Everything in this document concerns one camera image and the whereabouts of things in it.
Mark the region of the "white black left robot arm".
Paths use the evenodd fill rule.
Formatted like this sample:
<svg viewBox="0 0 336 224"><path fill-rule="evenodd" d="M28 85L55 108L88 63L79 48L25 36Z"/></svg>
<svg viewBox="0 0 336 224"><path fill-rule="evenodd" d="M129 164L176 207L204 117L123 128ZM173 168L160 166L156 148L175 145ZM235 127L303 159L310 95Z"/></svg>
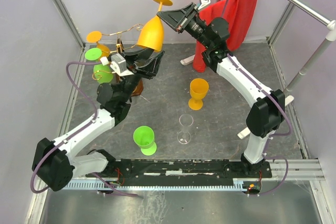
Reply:
<svg viewBox="0 0 336 224"><path fill-rule="evenodd" d="M69 62L72 65L93 66L93 76L100 82L94 113L77 127L54 140L43 138L37 144L32 164L30 189L39 194L48 189L59 191L73 177L91 173L112 176L116 165L107 153L78 156L78 153L102 133L114 128L127 116L131 98L142 79L157 75L161 59L164 29L159 14L163 6L171 6L170 0L154 0L159 4L157 14L144 26L137 24L140 31L137 51L127 51L118 42L114 51L98 44L85 53L85 62Z"/></svg>

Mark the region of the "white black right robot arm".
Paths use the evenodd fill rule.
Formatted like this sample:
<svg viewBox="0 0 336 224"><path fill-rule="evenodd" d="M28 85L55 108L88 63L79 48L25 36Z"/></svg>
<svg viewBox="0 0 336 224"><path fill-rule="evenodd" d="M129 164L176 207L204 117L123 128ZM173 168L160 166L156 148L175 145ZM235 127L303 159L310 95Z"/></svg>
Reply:
<svg viewBox="0 0 336 224"><path fill-rule="evenodd" d="M186 31L205 47L202 57L205 64L223 77L244 97L250 106L246 125L249 141L243 153L240 171L246 177L259 172L265 147L272 134L284 121L285 95L272 90L249 73L227 47L228 22L215 18L206 24L198 15L183 18L177 28Z"/></svg>

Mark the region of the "orange plastic goblet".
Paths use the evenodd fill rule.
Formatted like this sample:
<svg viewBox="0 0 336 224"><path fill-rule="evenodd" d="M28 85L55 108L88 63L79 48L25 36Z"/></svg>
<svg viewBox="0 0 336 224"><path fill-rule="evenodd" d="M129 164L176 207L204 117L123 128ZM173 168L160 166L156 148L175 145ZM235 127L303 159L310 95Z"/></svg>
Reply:
<svg viewBox="0 0 336 224"><path fill-rule="evenodd" d="M107 57L109 55L110 49L100 43L101 38L102 33L100 31L92 31L87 35L86 40L89 43L95 43L96 47L102 51L102 56Z"/></svg>
<svg viewBox="0 0 336 224"><path fill-rule="evenodd" d="M172 6L173 2L171 0L153 0L159 4L157 12L162 10L162 6ZM164 28L161 19L155 15L150 19L142 28L137 46L141 48L150 48L155 52L162 50L164 41Z"/></svg>
<svg viewBox="0 0 336 224"><path fill-rule="evenodd" d="M203 106L203 99L207 95L209 90L209 84L202 78L196 78L190 83L190 95L191 98L188 101L188 106L192 110L200 110Z"/></svg>

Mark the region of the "clear wine glass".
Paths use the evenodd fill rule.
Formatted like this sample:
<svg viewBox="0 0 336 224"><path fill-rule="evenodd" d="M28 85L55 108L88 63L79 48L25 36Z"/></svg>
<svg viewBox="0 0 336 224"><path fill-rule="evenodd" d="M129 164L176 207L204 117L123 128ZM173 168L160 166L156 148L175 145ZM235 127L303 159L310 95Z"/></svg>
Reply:
<svg viewBox="0 0 336 224"><path fill-rule="evenodd" d="M179 118L180 131L177 134L177 140L181 144L188 144L192 138L191 128L194 119L190 114L182 114Z"/></svg>

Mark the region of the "gold wire wine glass rack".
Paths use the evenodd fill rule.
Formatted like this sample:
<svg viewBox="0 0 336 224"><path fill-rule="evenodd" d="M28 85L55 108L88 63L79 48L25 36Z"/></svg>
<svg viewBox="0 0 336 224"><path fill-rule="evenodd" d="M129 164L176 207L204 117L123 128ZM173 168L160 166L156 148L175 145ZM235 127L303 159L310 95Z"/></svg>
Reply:
<svg viewBox="0 0 336 224"><path fill-rule="evenodd" d="M122 43L122 39L121 39L121 34L122 33L125 33L125 32L128 32L130 30L132 30L133 28L136 28L137 31L141 31L142 28L143 28L143 24L136 24L136 25L133 25L131 28L127 29L127 30L124 30L124 31L119 31L119 32L116 32L116 33L112 33L112 34L103 34L102 33L102 36L113 36L113 35L117 35L117 43L116 43L116 50L115 51L111 51L109 52L109 54L111 53L114 53L114 52L118 52L118 53L121 53L121 52L125 52L125 50L127 49L131 49L131 48L134 48L135 47L135 44L131 47L128 47L128 48L125 48L123 43ZM116 75L116 82L119 83L121 80L121 77L119 77L118 75ZM135 88L135 90L133 91L132 93L132 97L136 97L136 96L140 96L141 93L143 91L143 81L142 79L140 80L139 84L137 85L137 87Z"/></svg>

